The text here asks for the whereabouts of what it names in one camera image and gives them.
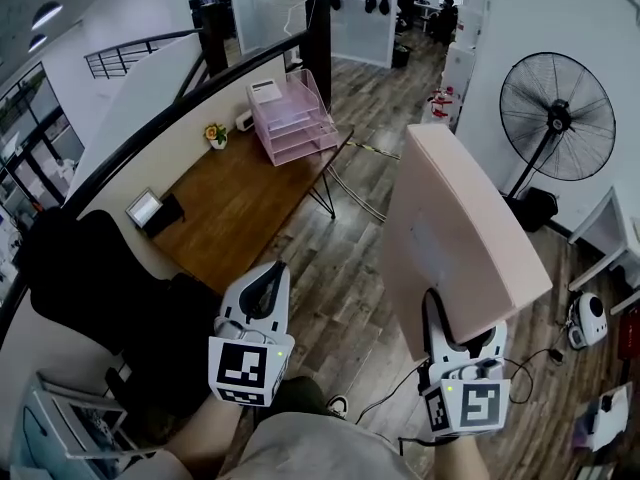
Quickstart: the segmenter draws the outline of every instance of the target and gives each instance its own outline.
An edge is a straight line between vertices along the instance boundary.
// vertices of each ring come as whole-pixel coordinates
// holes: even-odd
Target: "ceiling light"
[[[47,2],[42,7],[40,7],[40,9],[38,9],[38,12],[36,12],[36,15],[33,17],[33,25],[31,26],[31,30],[35,30],[38,27],[44,25],[61,10],[62,4],[59,4],[58,2]]]
[[[47,40],[47,36],[44,34],[36,34],[33,36],[33,39],[29,43],[29,53],[35,50],[38,46],[44,43]]]

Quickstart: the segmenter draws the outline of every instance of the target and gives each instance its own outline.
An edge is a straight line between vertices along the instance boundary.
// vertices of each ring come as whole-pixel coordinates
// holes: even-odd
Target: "small plant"
[[[227,129],[221,124],[210,124],[204,129],[204,138],[213,149],[224,149],[227,145]]]

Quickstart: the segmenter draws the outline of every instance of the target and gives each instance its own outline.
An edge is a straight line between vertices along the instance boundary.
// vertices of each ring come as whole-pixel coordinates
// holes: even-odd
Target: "staircase railing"
[[[179,37],[201,32],[202,29],[181,30],[157,36],[136,39],[85,55],[93,78],[125,76],[139,60],[151,55]]]

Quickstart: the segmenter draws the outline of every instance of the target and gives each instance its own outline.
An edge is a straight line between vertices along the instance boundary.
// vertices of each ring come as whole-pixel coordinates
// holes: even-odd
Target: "wooden desk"
[[[153,242],[220,294],[258,259],[329,166],[353,130],[340,129],[336,148],[274,167],[258,137],[229,134],[169,189],[185,213]]]

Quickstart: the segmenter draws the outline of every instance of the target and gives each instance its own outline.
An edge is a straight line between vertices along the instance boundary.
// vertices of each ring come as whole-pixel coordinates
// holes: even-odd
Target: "person's arm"
[[[436,447],[436,480],[489,480],[475,438],[464,436]]]
[[[164,447],[194,478],[215,478],[238,426],[242,407],[213,395]]]

